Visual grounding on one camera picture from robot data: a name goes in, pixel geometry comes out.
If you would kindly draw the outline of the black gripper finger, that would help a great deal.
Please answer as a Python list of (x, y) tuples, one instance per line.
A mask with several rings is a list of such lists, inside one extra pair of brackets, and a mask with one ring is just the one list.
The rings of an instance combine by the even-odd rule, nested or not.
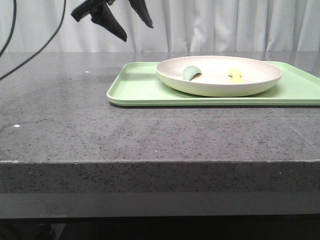
[(122, 41), (127, 41), (128, 37), (125, 30), (114, 17), (107, 3), (100, 3), (92, 8), (90, 15), (93, 23), (103, 27)]
[(129, 0), (129, 3), (145, 25), (149, 28), (153, 28), (153, 21), (150, 17), (145, 0)]

